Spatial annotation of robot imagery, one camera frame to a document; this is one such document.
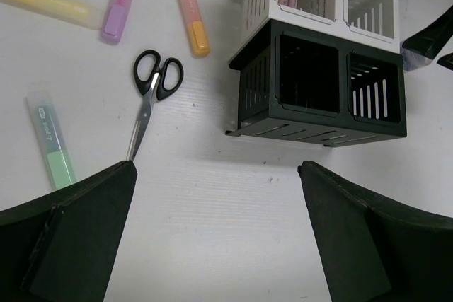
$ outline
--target green highlighter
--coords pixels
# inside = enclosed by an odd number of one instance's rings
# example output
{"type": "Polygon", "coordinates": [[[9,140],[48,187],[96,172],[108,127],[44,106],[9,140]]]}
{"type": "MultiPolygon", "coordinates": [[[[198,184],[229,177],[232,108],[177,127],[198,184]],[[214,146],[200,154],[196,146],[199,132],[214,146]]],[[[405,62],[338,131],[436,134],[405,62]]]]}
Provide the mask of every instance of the green highlighter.
{"type": "Polygon", "coordinates": [[[27,103],[52,186],[58,190],[74,184],[74,170],[49,93],[46,90],[29,92],[27,103]]]}

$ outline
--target black plastic object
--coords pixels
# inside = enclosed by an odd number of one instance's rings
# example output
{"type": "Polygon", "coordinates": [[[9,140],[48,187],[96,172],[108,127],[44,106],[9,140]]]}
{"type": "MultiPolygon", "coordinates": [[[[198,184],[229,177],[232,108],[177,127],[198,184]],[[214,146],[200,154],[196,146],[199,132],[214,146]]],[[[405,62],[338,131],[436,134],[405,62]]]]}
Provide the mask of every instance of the black plastic object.
{"type": "Polygon", "coordinates": [[[437,61],[437,63],[453,71],[453,53],[443,56],[437,61]]]}
{"type": "Polygon", "coordinates": [[[402,56],[269,21],[237,54],[238,129],[337,147],[406,137],[402,56]]]}
{"type": "Polygon", "coordinates": [[[162,68],[160,67],[161,60],[162,60],[161,55],[157,51],[146,50],[146,51],[143,51],[138,56],[138,58],[135,60],[135,63],[134,63],[134,80],[135,80],[135,83],[137,84],[137,88],[139,89],[139,92],[142,95],[147,94],[147,92],[149,91],[149,89],[151,87],[151,82],[154,79],[154,74],[156,74],[157,72],[159,73],[160,79],[159,79],[159,82],[156,84],[157,100],[164,100],[165,98],[173,95],[180,88],[180,86],[184,80],[184,67],[183,67],[183,64],[178,59],[173,58],[173,57],[166,59],[162,68]],[[139,77],[139,65],[140,65],[140,62],[142,61],[142,59],[145,57],[148,57],[148,56],[152,56],[152,57],[156,58],[156,60],[154,62],[154,66],[151,70],[151,73],[150,73],[148,79],[146,81],[143,81],[139,77]],[[170,66],[170,64],[176,65],[179,78],[178,78],[177,84],[174,87],[166,88],[165,87],[165,78],[166,78],[168,67],[170,66]]]}
{"type": "Polygon", "coordinates": [[[403,48],[434,59],[453,36],[453,6],[434,23],[406,39],[403,48]]]}
{"type": "Polygon", "coordinates": [[[1,211],[0,301],[103,301],[136,179],[121,162],[1,211]]]}
{"type": "Polygon", "coordinates": [[[453,299],[453,219],[299,167],[332,302],[453,299]]]}

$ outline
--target scissors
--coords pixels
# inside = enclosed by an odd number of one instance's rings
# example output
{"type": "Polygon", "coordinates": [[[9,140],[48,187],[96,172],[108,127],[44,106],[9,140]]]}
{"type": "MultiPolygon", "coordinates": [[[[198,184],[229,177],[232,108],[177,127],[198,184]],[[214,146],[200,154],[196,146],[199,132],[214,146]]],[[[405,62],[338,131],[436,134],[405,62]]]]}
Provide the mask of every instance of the scissors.
{"type": "Polygon", "coordinates": [[[161,55],[154,50],[146,50],[142,52],[134,64],[134,80],[137,85],[137,89],[143,96],[142,106],[135,122],[134,132],[132,133],[132,139],[130,142],[129,152],[127,159],[133,161],[139,150],[140,144],[143,141],[144,133],[147,130],[149,124],[149,118],[153,110],[153,105],[156,101],[164,100],[167,97],[173,95],[181,86],[184,79],[184,68],[182,63],[176,58],[168,58],[162,67],[161,55]],[[156,59],[151,73],[146,81],[143,81],[139,77],[139,65],[145,57],[154,57],[156,59]],[[172,88],[165,87],[165,78],[167,75],[168,67],[170,64],[174,64],[178,70],[179,79],[177,84],[172,88]]]}

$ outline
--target scissor blade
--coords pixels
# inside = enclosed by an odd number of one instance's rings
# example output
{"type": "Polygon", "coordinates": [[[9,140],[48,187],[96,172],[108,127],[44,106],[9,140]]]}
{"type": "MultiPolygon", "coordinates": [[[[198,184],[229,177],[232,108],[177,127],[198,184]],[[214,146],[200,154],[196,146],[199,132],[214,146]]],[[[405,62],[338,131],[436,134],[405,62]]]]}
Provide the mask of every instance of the scissor blade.
{"type": "Polygon", "coordinates": [[[143,141],[144,133],[147,130],[149,124],[149,118],[151,117],[151,101],[144,97],[142,107],[140,108],[139,114],[137,116],[137,121],[135,122],[134,132],[132,133],[132,138],[129,146],[129,153],[127,159],[133,161],[137,152],[140,148],[140,144],[143,141]]]}

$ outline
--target desk organizer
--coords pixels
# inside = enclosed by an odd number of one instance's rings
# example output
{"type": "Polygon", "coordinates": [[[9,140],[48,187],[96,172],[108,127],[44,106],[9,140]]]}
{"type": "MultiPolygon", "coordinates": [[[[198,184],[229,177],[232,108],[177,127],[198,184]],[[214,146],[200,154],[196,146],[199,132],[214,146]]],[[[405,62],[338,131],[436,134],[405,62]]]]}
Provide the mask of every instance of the desk organizer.
{"type": "Polygon", "coordinates": [[[399,54],[270,20],[232,60],[230,136],[347,146],[406,137],[399,54]]]}
{"type": "Polygon", "coordinates": [[[241,4],[241,46],[275,19],[394,53],[400,51],[398,0],[299,0],[297,8],[277,0],[241,4]]]}

